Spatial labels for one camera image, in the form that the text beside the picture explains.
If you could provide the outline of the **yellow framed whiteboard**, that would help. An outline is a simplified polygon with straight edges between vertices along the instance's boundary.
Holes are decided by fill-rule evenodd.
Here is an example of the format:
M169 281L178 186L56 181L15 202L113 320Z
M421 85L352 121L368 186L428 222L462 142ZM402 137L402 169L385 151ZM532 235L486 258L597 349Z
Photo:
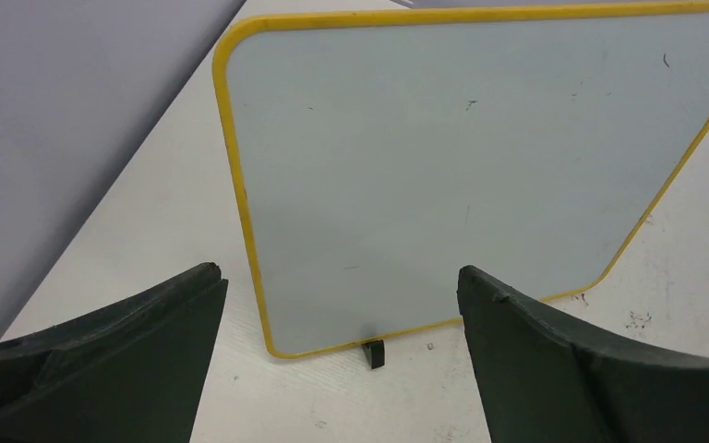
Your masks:
M270 354L610 271L709 129L709 1L262 15L212 59Z

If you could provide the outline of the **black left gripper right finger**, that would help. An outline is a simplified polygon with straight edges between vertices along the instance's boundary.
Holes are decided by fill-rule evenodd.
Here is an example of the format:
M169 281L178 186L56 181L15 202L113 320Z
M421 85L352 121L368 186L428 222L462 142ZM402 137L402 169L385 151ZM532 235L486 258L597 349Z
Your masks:
M601 329L474 266L457 300L495 442L709 442L709 357Z

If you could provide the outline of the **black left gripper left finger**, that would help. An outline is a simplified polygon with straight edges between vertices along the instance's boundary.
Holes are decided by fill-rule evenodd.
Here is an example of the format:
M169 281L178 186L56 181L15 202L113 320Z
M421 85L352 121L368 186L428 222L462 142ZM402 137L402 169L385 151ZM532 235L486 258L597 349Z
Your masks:
M187 442L227 287L202 263L0 342L0 442Z

